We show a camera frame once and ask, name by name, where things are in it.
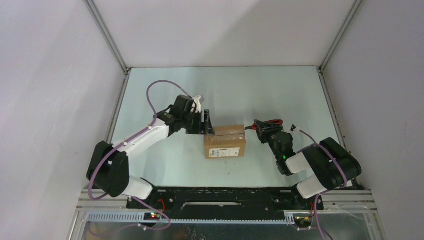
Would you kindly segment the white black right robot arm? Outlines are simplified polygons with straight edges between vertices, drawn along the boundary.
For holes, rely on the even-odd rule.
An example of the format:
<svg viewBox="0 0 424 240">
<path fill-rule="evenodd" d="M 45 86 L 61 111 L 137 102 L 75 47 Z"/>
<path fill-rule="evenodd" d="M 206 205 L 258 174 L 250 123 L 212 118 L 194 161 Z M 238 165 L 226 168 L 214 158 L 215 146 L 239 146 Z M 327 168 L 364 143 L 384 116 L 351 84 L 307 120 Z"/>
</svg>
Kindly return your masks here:
<svg viewBox="0 0 424 240">
<path fill-rule="evenodd" d="M 347 187 L 348 183 L 362 174 L 360 163 L 338 142 L 328 137 L 317 142 L 310 134 L 292 125 L 285 130 L 281 119 L 254 120 L 247 130 L 254 130 L 258 140 L 267 144 L 276 160 L 279 172 L 284 176 L 311 170 L 312 176 L 297 183 L 291 194 L 291 204 L 304 209 L 311 197 Z M 294 135 L 300 133 L 312 143 L 298 151 L 294 150 Z"/>
</svg>

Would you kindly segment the brown cardboard express box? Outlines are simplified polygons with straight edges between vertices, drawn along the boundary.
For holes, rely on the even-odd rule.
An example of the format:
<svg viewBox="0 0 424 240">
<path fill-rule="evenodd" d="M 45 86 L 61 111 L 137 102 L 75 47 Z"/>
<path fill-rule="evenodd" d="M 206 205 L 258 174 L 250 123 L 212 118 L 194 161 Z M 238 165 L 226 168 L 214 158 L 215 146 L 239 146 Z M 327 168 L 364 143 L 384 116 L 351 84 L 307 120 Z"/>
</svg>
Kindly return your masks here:
<svg viewBox="0 0 424 240">
<path fill-rule="evenodd" d="M 206 159 L 239 158 L 245 156 L 246 134 L 244 125 L 216 126 L 214 134 L 204 136 Z"/>
</svg>

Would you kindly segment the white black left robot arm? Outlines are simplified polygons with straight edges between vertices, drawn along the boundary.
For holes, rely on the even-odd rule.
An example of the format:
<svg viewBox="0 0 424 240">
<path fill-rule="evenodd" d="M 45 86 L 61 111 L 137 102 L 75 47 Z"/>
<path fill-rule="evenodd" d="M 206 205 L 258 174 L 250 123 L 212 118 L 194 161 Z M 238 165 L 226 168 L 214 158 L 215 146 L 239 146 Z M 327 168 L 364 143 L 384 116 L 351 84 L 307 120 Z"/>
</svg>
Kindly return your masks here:
<svg viewBox="0 0 424 240">
<path fill-rule="evenodd" d="M 130 161 L 135 160 L 154 144 L 165 140 L 180 130 L 188 135 L 212 135 L 214 129 L 210 111 L 202 110 L 204 97 L 179 95 L 174 104 L 158 112 L 152 123 L 133 136 L 120 142 L 99 142 L 87 170 L 89 187 L 97 187 L 105 195 L 138 198 L 145 208 L 153 208 L 158 202 L 155 186 L 141 177 L 130 174 Z"/>
</svg>

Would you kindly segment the red black utility knife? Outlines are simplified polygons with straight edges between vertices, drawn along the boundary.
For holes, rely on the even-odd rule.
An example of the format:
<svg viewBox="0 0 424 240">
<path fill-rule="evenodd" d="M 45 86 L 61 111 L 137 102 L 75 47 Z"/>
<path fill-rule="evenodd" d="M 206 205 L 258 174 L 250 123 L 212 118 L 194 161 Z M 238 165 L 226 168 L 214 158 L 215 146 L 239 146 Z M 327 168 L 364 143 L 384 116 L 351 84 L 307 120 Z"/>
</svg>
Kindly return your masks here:
<svg viewBox="0 0 424 240">
<path fill-rule="evenodd" d="M 260 121 L 260 120 L 255 119 L 253 121 L 252 125 L 248 125 L 244 129 L 256 131 L 258 129 L 266 129 L 266 128 L 275 127 L 275 126 L 282 126 L 282 125 L 283 125 L 282 119 L 272 119 L 272 120 L 267 120 L 267 121 Z"/>
</svg>

